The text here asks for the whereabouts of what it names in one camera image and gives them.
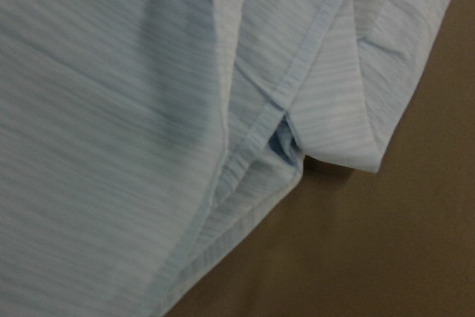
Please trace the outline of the light blue button-up shirt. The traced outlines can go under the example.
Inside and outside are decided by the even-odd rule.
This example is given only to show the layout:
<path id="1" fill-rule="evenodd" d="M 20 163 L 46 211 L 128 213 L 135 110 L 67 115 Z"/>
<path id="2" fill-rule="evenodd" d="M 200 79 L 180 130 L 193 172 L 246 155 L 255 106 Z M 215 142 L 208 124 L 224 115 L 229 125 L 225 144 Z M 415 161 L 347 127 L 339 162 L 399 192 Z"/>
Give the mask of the light blue button-up shirt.
<path id="1" fill-rule="evenodd" d="M 451 0 L 1 0 L 1 314 L 162 316 L 301 179 L 378 171 Z"/>

